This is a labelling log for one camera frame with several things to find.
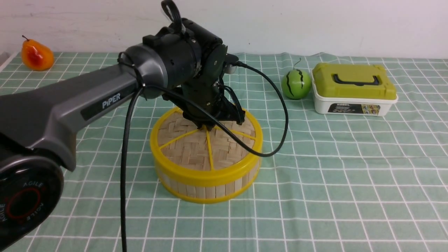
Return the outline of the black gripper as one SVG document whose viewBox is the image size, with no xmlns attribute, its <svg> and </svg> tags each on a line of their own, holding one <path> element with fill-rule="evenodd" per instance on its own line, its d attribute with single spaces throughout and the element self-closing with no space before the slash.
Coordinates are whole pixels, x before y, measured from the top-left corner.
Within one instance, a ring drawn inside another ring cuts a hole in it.
<svg viewBox="0 0 448 252">
<path fill-rule="evenodd" d="M 222 75 L 212 80 L 207 76 L 189 78 L 185 74 L 171 73 L 171 87 L 174 93 L 194 102 L 218 121 L 233 121 L 238 125 L 245 122 L 245 111 L 239 102 L 233 104 L 224 97 L 224 90 L 228 87 L 223 85 Z M 182 99 L 171 96 L 171 102 L 179 107 L 183 117 L 194 123 L 198 129 L 205 127 L 210 131 L 217 125 L 195 106 Z"/>
</svg>

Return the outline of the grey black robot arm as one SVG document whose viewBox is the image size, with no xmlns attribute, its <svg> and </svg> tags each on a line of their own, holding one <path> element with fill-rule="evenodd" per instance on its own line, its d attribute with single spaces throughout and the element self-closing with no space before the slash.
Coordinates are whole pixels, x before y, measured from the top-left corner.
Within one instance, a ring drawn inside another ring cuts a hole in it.
<svg viewBox="0 0 448 252">
<path fill-rule="evenodd" d="M 156 35 L 119 53 L 117 64 L 31 91 L 1 96 L 1 251 L 37 228 L 61 198 L 62 168 L 76 167 L 77 133 L 130 100 L 123 144 L 139 97 L 162 97 L 195 126 L 241 125 L 245 111 L 224 97 L 237 57 L 222 40 L 182 18 L 172 0 L 171 20 Z"/>
</svg>

